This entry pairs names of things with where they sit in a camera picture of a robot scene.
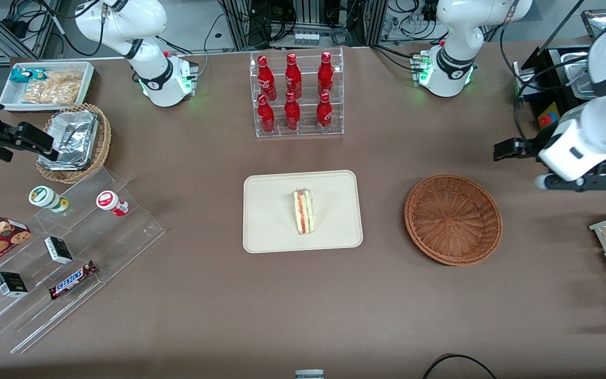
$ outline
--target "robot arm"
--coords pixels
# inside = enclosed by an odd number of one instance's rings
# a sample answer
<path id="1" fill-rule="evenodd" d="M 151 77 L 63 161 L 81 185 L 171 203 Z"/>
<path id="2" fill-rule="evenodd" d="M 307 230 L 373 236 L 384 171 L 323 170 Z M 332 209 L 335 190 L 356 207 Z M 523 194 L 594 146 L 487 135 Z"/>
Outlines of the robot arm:
<path id="1" fill-rule="evenodd" d="M 479 26 L 522 19 L 531 5 L 532 0 L 440 0 L 436 16 L 448 27 L 448 38 L 443 46 L 421 52 L 430 59 L 419 67 L 423 69 L 419 85 L 437 96 L 459 94 L 483 46 Z"/>
<path id="2" fill-rule="evenodd" d="M 606 29 L 591 46 L 588 62 L 598 97 L 565 113 L 539 152 L 541 161 L 566 182 L 579 180 L 606 160 Z"/>
<path id="3" fill-rule="evenodd" d="M 167 28 L 168 17 L 158 0 L 100 0 L 76 7 L 76 25 L 84 36 L 101 41 L 125 57 L 139 76 L 144 94 L 158 106 L 173 106 L 195 93 L 196 67 L 168 57 L 152 37 Z"/>

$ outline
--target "brown wicker basket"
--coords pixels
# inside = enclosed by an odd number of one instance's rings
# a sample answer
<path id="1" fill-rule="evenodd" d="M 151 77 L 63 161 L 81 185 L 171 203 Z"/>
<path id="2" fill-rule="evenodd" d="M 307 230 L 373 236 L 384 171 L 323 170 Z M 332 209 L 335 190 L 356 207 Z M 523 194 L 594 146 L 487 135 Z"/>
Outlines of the brown wicker basket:
<path id="1" fill-rule="evenodd" d="M 71 108 L 63 109 L 60 112 L 79 112 L 79 111 L 91 111 L 96 113 L 99 117 L 99 125 L 97 129 L 97 136 L 95 137 L 95 147 L 93 148 L 92 163 L 89 168 L 84 171 L 50 171 L 41 167 L 38 163 L 36 164 L 37 170 L 46 179 L 53 180 L 54 182 L 62 182 L 65 184 L 74 184 L 81 180 L 83 177 L 88 175 L 91 171 L 99 166 L 104 165 L 106 156 L 109 154 L 109 144 L 111 143 L 111 125 L 109 120 L 104 117 L 104 113 L 97 107 L 91 104 L 81 104 L 72 106 Z M 51 126 L 51 119 L 46 123 L 44 132 L 48 132 L 48 128 Z"/>
<path id="2" fill-rule="evenodd" d="M 477 264 L 502 239 L 502 216 L 483 187 L 457 175 L 419 182 L 404 207 L 406 228 L 428 256 L 451 266 Z"/>

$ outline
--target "red bottle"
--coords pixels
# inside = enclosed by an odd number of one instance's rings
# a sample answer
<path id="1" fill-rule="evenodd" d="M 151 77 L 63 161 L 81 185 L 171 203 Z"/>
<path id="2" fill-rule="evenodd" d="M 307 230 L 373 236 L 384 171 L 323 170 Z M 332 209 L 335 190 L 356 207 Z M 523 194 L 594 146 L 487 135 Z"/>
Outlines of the red bottle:
<path id="1" fill-rule="evenodd" d="M 268 101 L 275 101 L 277 99 L 275 76 L 268 67 L 268 58 L 262 55 L 257 59 L 257 62 L 259 62 L 259 87 L 261 92 L 268 96 Z"/>
<path id="2" fill-rule="evenodd" d="M 317 72 L 317 80 L 319 83 L 317 87 L 318 94 L 331 92 L 334 87 L 334 68 L 331 67 L 331 53 L 328 51 L 322 53 L 322 64 Z"/>
<path id="3" fill-rule="evenodd" d="M 296 98 L 303 96 L 303 83 L 301 81 L 301 69 L 296 64 L 296 54 L 287 54 L 287 71 L 284 72 L 287 80 L 287 91 L 294 93 Z"/>
<path id="4" fill-rule="evenodd" d="M 319 95 L 319 104 L 317 105 L 317 130 L 320 133 L 326 133 L 331 128 L 331 113 L 334 111 L 329 104 L 329 93 L 325 92 Z"/>
<path id="5" fill-rule="evenodd" d="M 293 92 L 287 93 L 287 103 L 284 105 L 284 114 L 287 116 L 287 127 L 295 132 L 298 130 L 301 122 L 301 108 L 296 102 L 296 96 Z"/>
<path id="6" fill-rule="evenodd" d="M 268 98 L 264 94 L 259 94 L 257 101 L 259 101 L 257 113 L 259 113 L 259 122 L 261 128 L 263 128 L 263 133 L 273 134 L 275 132 L 275 114 L 268 104 Z"/>

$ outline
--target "clear acrylic shelf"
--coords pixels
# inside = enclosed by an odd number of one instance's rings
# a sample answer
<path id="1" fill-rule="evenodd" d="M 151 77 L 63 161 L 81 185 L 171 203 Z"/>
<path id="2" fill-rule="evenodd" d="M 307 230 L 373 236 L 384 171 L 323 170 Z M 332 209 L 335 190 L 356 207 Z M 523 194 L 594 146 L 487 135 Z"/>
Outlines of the clear acrylic shelf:
<path id="1" fill-rule="evenodd" d="M 323 51 L 331 53 L 331 65 L 334 67 L 334 88 L 330 92 L 330 103 L 334 108 L 331 118 L 330 130 L 326 133 L 320 133 L 317 130 L 317 105 L 319 95 L 317 93 L 317 70 L 321 63 Z M 284 51 L 259 51 L 251 53 L 249 72 L 252 92 L 252 108 L 254 108 L 254 125 L 257 137 L 297 137 L 297 136 L 329 136 L 343 134 L 344 125 L 344 64 L 343 50 L 341 48 L 327 49 L 305 49 L 291 51 L 296 53 L 296 61 L 301 69 L 301 78 L 303 84 L 303 96 L 298 99 L 298 105 L 301 108 L 301 126 L 298 131 L 293 132 L 286 126 L 284 115 L 284 104 L 286 103 L 285 94 L 287 93 L 284 72 L 287 69 L 286 53 Z M 268 65 L 275 75 L 275 88 L 277 98 L 270 105 L 275 112 L 275 132 L 274 134 L 265 134 L 260 127 L 259 113 L 257 108 L 257 96 L 260 94 L 259 88 L 259 65 L 256 60 L 260 55 L 268 58 Z"/>
<path id="2" fill-rule="evenodd" d="M 19 273 L 29 291 L 19 299 L 0 293 L 0 334 L 11 353 L 32 347 L 165 233 L 125 184 L 106 168 L 95 170 L 65 191 L 69 208 L 64 213 L 39 211 L 26 221 L 32 237 L 0 259 L 0 271 Z M 125 216 L 97 208 L 95 199 L 103 190 L 112 190 L 128 202 Z M 72 263 L 52 261 L 44 245 L 49 235 L 65 240 L 74 257 Z M 51 300 L 48 289 L 89 261 L 98 267 L 97 273 Z"/>

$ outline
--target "brown table surface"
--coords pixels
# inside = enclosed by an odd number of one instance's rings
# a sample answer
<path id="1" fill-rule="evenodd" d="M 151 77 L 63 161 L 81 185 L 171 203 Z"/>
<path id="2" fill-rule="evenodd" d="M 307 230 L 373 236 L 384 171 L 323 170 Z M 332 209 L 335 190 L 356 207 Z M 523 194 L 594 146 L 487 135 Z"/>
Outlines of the brown table surface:
<path id="1" fill-rule="evenodd" d="M 507 43 L 512 60 L 533 49 Z M 346 134 L 291 141 L 254 136 L 248 53 L 211 56 L 197 96 L 173 108 L 142 96 L 125 60 L 92 61 L 88 100 L 113 128 L 106 166 L 169 230 L 26 353 L 0 341 L 0 377 L 287 378 L 318 367 L 328 379 L 406 378 L 450 352 L 498 377 L 606 377 L 606 261 L 587 228 L 606 219 L 606 192 L 541 192 L 532 181 L 544 166 L 493 163 L 493 144 L 517 135 L 498 46 L 483 47 L 454 98 L 414 88 L 368 48 L 344 54 Z M 34 160 L 0 161 L 1 216 L 38 211 L 26 200 L 34 185 L 67 187 Z M 336 169 L 357 175 L 360 247 L 243 250 L 246 177 Z M 443 266 L 407 235 L 404 199 L 438 173 L 469 177 L 498 203 L 502 242 L 482 264 Z M 453 375 L 486 377 L 450 361 L 432 377 Z"/>

